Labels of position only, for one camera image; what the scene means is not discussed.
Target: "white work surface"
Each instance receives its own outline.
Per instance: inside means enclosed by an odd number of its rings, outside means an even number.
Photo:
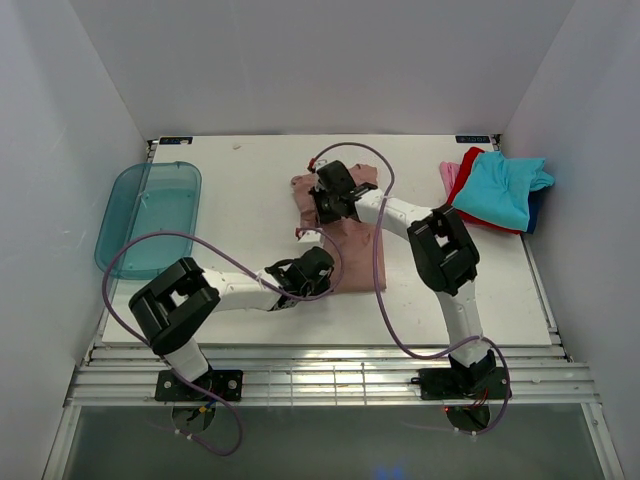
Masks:
[[[396,172],[395,196],[437,207],[446,200],[438,165],[461,162],[473,145],[455,137],[397,135],[304,135],[194,137],[191,145],[163,145],[154,162],[185,161],[202,173],[196,234],[258,270],[302,253],[294,229],[298,210],[289,181],[305,174],[311,157],[335,142],[358,141],[378,149]],[[490,144],[476,145],[487,151]],[[369,163],[379,169],[380,185],[388,183],[384,165],[355,147],[328,153],[328,160],[347,166]],[[487,337],[500,345],[549,345],[544,313],[519,236],[469,226],[480,252],[476,295]],[[410,345],[449,343],[438,301],[416,273],[409,244],[384,232],[387,290],[384,300],[400,338]],[[192,256],[204,268],[234,267],[200,245]],[[139,331],[127,302],[144,282],[120,281],[114,306]],[[113,318],[102,337],[109,345],[136,344]],[[392,345],[373,293],[342,294],[301,303],[280,312],[213,313],[196,339],[201,344],[261,345]]]

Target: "pink cloth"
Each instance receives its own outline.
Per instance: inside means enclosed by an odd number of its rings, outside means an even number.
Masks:
[[[351,176],[360,185],[364,182],[377,185],[378,170],[369,165],[357,164],[349,169]],[[309,190],[315,184],[315,176],[312,174],[297,176],[291,179],[293,198],[300,210],[301,227],[317,227],[318,218],[313,197]],[[359,223],[350,218],[344,218],[336,222],[322,225],[324,231],[340,246],[345,259],[345,270],[342,282],[338,285],[336,293],[371,292],[373,286],[373,232],[375,226]],[[335,261],[335,270],[331,276],[333,282],[340,272],[340,257],[331,243],[325,242],[323,248],[329,252]],[[387,280],[384,268],[384,254],[382,251],[382,238],[378,245],[378,268],[380,287],[387,288]]]
[[[453,190],[453,185],[456,183],[456,177],[460,171],[460,165],[453,162],[442,162],[440,164],[440,176],[442,177],[442,183],[444,183],[444,191],[447,197]]]

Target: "white wall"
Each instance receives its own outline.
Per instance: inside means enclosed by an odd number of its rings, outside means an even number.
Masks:
[[[144,142],[67,0],[0,2],[0,476],[40,478],[101,311],[93,248]]]
[[[640,1],[577,0],[504,135],[557,179],[532,237],[568,351],[640,478]]]
[[[573,0],[71,0],[145,138],[502,132]]]

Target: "cable tie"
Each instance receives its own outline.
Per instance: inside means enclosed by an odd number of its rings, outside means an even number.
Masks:
[[[256,273],[256,282],[260,285],[260,289],[264,290],[264,284],[262,283],[262,272]]]

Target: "translucent blue tray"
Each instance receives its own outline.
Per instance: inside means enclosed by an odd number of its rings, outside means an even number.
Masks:
[[[104,272],[127,242],[160,230],[195,232],[200,171],[186,162],[134,165],[116,179],[96,244],[95,260]],[[154,237],[134,245],[111,275],[150,280],[191,254],[191,240]]]

